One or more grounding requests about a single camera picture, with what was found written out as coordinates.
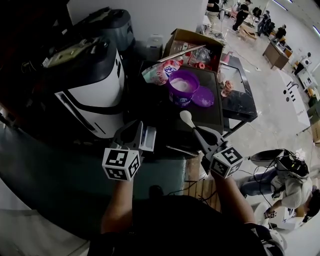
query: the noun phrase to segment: black cable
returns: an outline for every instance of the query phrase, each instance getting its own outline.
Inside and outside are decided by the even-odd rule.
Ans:
[[[267,203],[270,205],[270,207],[272,207],[272,204],[267,200],[267,198],[265,197],[265,195],[264,195],[264,194],[262,193],[262,191],[261,191],[262,178],[263,178],[264,174],[266,173],[266,171],[268,170],[268,168],[264,171],[263,175],[261,176],[260,182],[258,182],[258,180],[256,179],[256,176],[255,176],[256,170],[259,169],[259,166],[257,166],[257,168],[254,169],[253,178],[254,178],[254,180],[255,180],[256,182],[259,183],[260,194],[264,197],[264,199],[267,201]]]
[[[207,199],[204,199],[205,201],[209,200],[210,198],[212,198],[215,194],[216,194],[217,191],[214,191]]]
[[[168,194],[168,196],[170,196],[171,194],[174,194],[174,193],[178,193],[178,192],[181,192],[181,191],[185,191],[185,190],[188,190],[190,189],[194,184],[196,184],[198,181],[195,181],[194,183],[192,183],[190,186],[188,186],[187,188],[184,188],[184,189],[181,189],[181,190],[177,190],[177,191],[173,191],[173,192],[170,192]]]
[[[238,171],[241,171],[241,172],[244,172],[244,173],[247,173],[247,174],[253,175],[252,173],[247,172],[247,171],[245,171],[245,170],[238,170]]]
[[[208,206],[210,206],[208,202],[201,195],[198,194],[198,196],[200,197],[200,199],[202,199],[202,200],[199,199],[200,202],[205,202]]]
[[[270,183],[268,183],[268,182],[262,182],[262,180],[263,180],[264,175],[265,175],[265,173],[267,172],[267,170],[271,167],[271,165],[272,165],[272,164],[274,163],[274,161],[276,161],[277,159],[284,158],[284,157],[291,157],[291,156],[294,156],[295,158],[299,159],[299,158],[298,158],[294,153],[292,153],[291,151],[288,151],[288,152],[291,153],[291,155],[278,156],[278,157],[276,157],[275,159],[273,159],[273,161],[269,164],[269,166],[265,169],[264,173],[262,174],[261,179],[260,179],[260,182],[257,180],[257,178],[256,178],[256,176],[255,176],[257,170],[259,169],[259,166],[257,166],[257,167],[254,169],[254,171],[253,171],[253,178],[254,178],[254,180],[255,180],[256,182],[259,183],[260,193],[261,193],[261,195],[264,197],[264,199],[268,202],[268,204],[269,204],[271,207],[272,207],[271,203],[267,200],[267,198],[265,197],[265,195],[264,195],[264,194],[262,193],[262,191],[261,191],[261,184],[270,184],[270,186],[273,186],[275,190],[276,190],[277,188],[276,188],[276,186],[273,185],[271,182],[270,182]]]

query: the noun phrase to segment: human hand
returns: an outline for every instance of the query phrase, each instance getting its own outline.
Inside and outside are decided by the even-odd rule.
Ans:
[[[272,210],[271,207],[269,209],[267,209],[264,213],[265,219],[272,219],[277,216],[278,216],[278,214],[274,210]]]
[[[270,216],[271,216],[271,208],[269,208],[269,209],[267,209],[266,211],[265,211],[265,213],[264,213],[264,218],[265,219],[269,219],[270,218]]]

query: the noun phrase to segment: plastic bag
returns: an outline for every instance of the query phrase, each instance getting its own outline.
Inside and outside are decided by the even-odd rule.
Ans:
[[[198,50],[192,52],[192,56],[190,57],[187,63],[191,66],[194,66],[196,63],[204,63],[205,65],[209,65],[211,61],[210,50],[205,47],[202,47]]]
[[[177,71],[182,64],[183,61],[181,57],[178,59],[170,59],[148,67],[142,72],[142,75],[146,83],[162,86],[168,81],[169,76]]]

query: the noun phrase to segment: purple bowl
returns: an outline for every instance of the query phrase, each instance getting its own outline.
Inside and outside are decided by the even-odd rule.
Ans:
[[[171,85],[171,81],[177,78],[187,81],[190,85],[190,91],[188,92],[180,91],[174,88]],[[199,80],[196,77],[196,75],[194,75],[192,72],[187,70],[175,71],[170,75],[167,82],[167,87],[169,89],[169,99],[176,106],[184,108],[190,103],[193,95],[199,89],[199,86],[200,86]]]

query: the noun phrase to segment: white plastic spoon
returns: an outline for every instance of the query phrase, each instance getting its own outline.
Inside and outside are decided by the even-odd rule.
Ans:
[[[195,124],[192,122],[192,115],[189,111],[187,110],[181,111],[180,118],[191,128],[196,128]]]

